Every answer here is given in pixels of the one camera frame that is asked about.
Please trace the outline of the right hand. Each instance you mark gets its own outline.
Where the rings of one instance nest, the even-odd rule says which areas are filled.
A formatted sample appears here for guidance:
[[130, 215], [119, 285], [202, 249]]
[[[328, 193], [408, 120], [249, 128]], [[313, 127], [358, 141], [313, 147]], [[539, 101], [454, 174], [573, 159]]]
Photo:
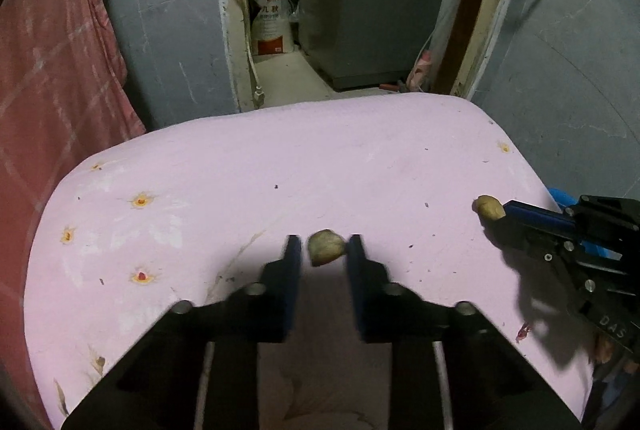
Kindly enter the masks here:
[[603, 380], [610, 375], [616, 376], [619, 372], [626, 372], [626, 374], [634, 376], [639, 369], [639, 361], [602, 332], [596, 338], [593, 360], [593, 378], [595, 380]]

